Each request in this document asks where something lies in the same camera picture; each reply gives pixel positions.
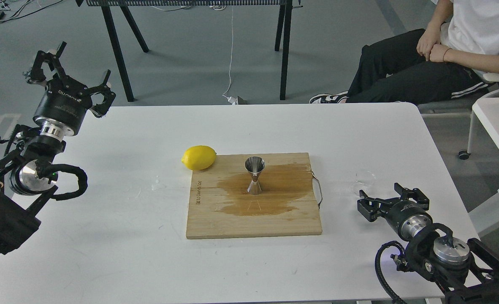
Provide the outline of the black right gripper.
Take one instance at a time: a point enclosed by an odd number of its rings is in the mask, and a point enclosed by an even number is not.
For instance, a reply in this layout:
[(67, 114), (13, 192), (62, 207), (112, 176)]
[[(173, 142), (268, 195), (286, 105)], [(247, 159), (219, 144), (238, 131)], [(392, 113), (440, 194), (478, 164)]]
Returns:
[(370, 198), (363, 190), (359, 190), (357, 210), (370, 223), (379, 217), (385, 218), (402, 240), (411, 241), (423, 228), (433, 223), (432, 217), (426, 212), (430, 200), (419, 188), (404, 188), (396, 182), (394, 190), (400, 195), (398, 203), (396, 198)]

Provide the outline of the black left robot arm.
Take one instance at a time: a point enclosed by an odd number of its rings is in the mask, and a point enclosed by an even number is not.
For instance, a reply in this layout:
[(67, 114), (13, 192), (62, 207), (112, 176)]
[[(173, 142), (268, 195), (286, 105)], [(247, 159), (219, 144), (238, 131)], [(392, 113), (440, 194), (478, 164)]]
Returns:
[(37, 214), (50, 200), (77, 198), (88, 187), (85, 171), (70, 164), (54, 164), (64, 152), (64, 137), (79, 133), (85, 115), (106, 115), (116, 94), (106, 71), (101, 84), (90, 87), (67, 75), (59, 61), (66, 46), (37, 52), (25, 73), (29, 84), (45, 92), (33, 121), (35, 127), (15, 125), (8, 138), (0, 137), (0, 255), (27, 241), (41, 225)]

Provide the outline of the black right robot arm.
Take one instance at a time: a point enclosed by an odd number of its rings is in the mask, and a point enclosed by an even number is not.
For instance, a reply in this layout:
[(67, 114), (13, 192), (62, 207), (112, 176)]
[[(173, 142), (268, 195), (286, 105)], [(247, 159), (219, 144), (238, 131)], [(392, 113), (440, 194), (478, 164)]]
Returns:
[(420, 189), (395, 183), (397, 198), (370, 198), (359, 191), (357, 209), (374, 222), (384, 218), (407, 245), (398, 241), (383, 244), (377, 251), (374, 268), (377, 279), (393, 303), (404, 299), (387, 283), (381, 269), (381, 256), (389, 247), (399, 250), (391, 255), (397, 271), (416, 272), (433, 282), (444, 294), (447, 304), (499, 304), (499, 259), (480, 240), (462, 241), (428, 214), (429, 198)]

